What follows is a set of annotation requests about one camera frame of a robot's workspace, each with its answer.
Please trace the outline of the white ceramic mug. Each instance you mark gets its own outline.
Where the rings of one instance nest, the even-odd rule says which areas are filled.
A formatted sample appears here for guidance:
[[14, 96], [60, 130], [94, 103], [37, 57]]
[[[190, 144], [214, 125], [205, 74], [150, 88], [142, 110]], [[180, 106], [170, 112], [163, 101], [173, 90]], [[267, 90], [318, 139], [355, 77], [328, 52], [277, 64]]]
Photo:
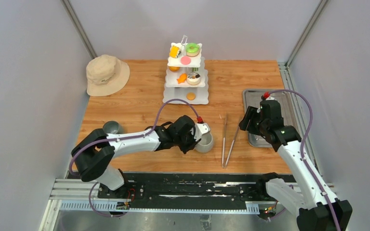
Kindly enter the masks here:
[[208, 153], [214, 145], [213, 135], [208, 132], [202, 135], [200, 141], [196, 144], [195, 150], [199, 153]]

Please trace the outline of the orange round macaron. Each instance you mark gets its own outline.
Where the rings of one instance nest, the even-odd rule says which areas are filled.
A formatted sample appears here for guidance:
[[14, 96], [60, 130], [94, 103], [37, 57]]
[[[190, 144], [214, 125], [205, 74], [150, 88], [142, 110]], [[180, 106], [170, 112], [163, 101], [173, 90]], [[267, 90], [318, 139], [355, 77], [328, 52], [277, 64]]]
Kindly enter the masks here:
[[193, 93], [193, 92], [189, 92], [189, 93], [186, 95], [186, 98], [187, 98], [189, 101], [193, 101], [193, 100], [195, 100], [196, 95], [195, 95], [195, 93]]

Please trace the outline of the metal tongs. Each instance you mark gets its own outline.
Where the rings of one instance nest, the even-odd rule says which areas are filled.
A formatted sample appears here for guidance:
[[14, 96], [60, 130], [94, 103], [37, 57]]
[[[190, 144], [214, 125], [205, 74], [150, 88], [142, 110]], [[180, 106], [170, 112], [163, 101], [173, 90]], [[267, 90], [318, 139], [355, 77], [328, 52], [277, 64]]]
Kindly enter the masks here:
[[232, 141], [228, 142], [228, 122], [229, 122], [229, 114], [226, 113], [224, 116], [224, 121], [223, 121], [223, 132], [222, 132], [222, 152], [221, 152], [221, 167], [223, 169], [227, 168], [229, 165], [230, 157], [233, 153], [233, 149], [236, 143], [236, 139], [238, 137], [239, 133], [239, 122], [240, 119], [236, 123], [236, 128], [235, 128], [235, 133], [233, 135]]

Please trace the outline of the orange fish-shaped pastry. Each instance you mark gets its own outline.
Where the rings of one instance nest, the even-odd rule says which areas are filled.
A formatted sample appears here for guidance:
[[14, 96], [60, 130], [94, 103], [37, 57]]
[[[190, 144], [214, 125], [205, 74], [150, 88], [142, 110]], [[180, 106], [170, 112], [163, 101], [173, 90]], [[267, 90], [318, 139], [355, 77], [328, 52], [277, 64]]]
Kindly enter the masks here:
[[187, 79], [187, 74], [186, 74], [186, 73], [182, 73], [182, 74], [177, 78], [177, 83], [178, 83], [178, 84], [185, 83], [185, 82], [186, 82], [186, 79]]

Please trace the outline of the white chocolate donut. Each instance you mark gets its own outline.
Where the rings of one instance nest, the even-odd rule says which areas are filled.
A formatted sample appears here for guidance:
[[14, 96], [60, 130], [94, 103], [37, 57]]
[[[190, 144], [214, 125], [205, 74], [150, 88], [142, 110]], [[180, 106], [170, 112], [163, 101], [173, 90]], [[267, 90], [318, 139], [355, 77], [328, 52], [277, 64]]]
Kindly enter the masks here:
[[201, 82], [201, 75], [198, 72], [191, 72], [187, 75], [186, 82], [189, 85], [198, 85]]

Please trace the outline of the orange cupcake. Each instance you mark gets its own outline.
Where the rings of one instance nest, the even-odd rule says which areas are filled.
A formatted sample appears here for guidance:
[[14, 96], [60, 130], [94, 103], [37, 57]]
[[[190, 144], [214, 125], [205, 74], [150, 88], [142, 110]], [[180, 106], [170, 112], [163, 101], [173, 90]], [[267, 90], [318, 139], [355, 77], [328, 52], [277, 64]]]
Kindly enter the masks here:
[[176, 67], [176, 66], [168, 66], [168, 69], [172, 72], [177, 72], [180, 70], [180, 67]]

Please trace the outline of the dark grey ceramic mug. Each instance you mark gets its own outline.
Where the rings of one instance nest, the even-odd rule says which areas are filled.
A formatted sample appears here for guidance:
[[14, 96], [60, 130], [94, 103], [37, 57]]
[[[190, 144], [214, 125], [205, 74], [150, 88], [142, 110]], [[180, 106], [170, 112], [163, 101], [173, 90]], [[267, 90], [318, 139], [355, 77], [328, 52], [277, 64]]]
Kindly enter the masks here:
[[105, 133], [110, 133], [110, 134], [123, 134], [124, 133], [123, 126], [114, 120], [105, 122], [102, 129]]

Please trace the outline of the pink round macaron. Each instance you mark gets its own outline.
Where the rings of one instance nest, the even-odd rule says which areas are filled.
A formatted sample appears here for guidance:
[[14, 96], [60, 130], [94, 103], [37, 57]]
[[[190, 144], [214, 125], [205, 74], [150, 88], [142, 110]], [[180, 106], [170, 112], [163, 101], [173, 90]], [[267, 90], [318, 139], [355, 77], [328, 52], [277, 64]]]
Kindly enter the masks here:
[[180, 59], [182, 65], [189, 65], [191, 63], [191, 58], [189, 56], [183, 56]]

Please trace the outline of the yellow cake slice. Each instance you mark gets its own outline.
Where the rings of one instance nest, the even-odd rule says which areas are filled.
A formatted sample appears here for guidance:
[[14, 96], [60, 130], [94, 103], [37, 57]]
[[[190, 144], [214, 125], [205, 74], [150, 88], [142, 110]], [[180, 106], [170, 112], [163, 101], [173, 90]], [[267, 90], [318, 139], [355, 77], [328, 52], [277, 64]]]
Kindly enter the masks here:
[[169, 52], [169, 57], [178, 58], [182, 53], [182, 48], [176, 45], [172, 45]]

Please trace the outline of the green frosted donut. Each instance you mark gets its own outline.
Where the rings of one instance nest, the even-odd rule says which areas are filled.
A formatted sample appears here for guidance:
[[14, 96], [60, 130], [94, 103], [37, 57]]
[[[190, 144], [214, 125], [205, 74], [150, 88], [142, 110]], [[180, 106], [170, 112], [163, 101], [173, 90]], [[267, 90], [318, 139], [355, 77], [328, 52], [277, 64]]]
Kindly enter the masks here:
[[188, 43], [185, 46], [186, 55], [189, 57], [198, 56], [200, 53], [200, 50], [201, 50], [200, 45], [196, 43]]

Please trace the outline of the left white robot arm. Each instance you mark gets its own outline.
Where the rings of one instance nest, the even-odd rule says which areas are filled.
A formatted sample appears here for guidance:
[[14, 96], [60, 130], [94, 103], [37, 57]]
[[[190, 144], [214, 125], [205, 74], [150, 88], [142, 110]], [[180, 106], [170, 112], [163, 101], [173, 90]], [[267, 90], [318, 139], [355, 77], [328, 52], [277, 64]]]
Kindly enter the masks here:
[[128, 194], [122, 172], [112, 166], [112, 159], [139, 152], [156, 152], [178, 147], [186, 154], [195, 149], [203, 135], [210, 132], [207, 123], [199, 120], [194, 122], [187, 115], [179, 117], [175, 122], [150, 126], [141, 132], [112, 134], [103, 129], [93, 130], [71, 151], [71, 171], [83, 182], [97, 181], [108, 189], [117, 199]]

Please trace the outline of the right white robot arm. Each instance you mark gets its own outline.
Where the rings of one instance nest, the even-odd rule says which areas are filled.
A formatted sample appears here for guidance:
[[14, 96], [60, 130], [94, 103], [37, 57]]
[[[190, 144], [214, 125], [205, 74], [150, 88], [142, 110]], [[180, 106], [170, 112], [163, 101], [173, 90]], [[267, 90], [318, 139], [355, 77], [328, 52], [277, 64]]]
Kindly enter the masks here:
[[249, 106], [239, 128], [260, 136], [271, 144], [290, 168], [300, 192], [292, 189], [276, 173], [263, 175], [256, 194], [264, 201], [278, 200], [296, 216], [301, 231], [344, 231], [353, 209], [347, 200], [338, 199], [317, 172], [304, 148], [304, 142], [293, 126], [284, 124], [280, 103], [263, 100], [259, 108]]

